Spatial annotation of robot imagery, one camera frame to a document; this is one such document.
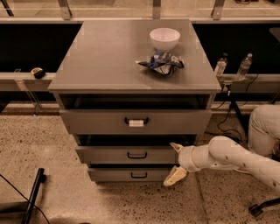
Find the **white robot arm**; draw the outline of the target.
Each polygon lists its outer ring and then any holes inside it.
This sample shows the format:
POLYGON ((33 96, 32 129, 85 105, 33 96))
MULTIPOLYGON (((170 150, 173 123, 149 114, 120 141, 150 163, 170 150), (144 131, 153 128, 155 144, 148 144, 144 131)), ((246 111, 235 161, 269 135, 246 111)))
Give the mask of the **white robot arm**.
POLYGON ((179 166, 174 166, 164 180, 165 186, 172 186, 183 179, 188 172, 202 169, 237 170, 245 172, 262 181, 280 193, 280 163, 246 150, 231 138, 215 136, 208 144, 182 146, 171 143, 178 153, 179 166))

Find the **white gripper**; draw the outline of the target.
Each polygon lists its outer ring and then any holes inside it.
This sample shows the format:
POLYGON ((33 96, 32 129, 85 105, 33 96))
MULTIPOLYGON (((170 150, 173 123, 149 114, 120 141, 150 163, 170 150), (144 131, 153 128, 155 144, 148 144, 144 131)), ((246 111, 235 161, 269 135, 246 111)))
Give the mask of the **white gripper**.
POLYGON ((184 147, 181 144, 171 142, 170 146, 178 153, 180 167, 174 166, 164 180, 164 186, 172 186, 183 179, 187 172, 198 172, 200 168, 193 162, 194 146, 184 147))

